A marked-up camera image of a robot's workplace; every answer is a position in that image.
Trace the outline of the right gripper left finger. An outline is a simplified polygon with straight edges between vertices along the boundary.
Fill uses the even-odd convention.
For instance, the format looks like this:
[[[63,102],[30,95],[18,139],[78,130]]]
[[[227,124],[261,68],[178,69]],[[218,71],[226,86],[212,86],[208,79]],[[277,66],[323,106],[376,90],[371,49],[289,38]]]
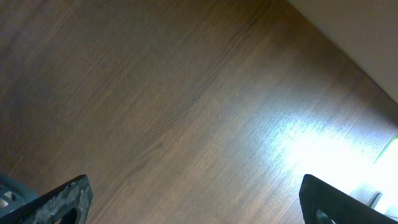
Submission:
[[[93,192],[87,175],[79,175],[1,217],[1,223],[85,224]]]

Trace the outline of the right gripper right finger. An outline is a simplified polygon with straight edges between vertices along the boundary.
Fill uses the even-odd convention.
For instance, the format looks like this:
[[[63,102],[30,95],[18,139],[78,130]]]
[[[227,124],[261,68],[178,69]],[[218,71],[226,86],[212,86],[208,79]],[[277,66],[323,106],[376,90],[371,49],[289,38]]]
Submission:
[[[310,174],[303,177],[299,199],[306,224],[397,224],[392,218]]]

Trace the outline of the grey plastic basket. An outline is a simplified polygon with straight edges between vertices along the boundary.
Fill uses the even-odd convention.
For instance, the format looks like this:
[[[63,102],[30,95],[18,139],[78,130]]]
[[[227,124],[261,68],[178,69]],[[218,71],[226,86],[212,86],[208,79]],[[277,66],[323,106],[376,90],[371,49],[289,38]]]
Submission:
[[[19,181],[1,174],[1,217],[17,210],[19,207],[35,200],[36,191],[28,188]]]

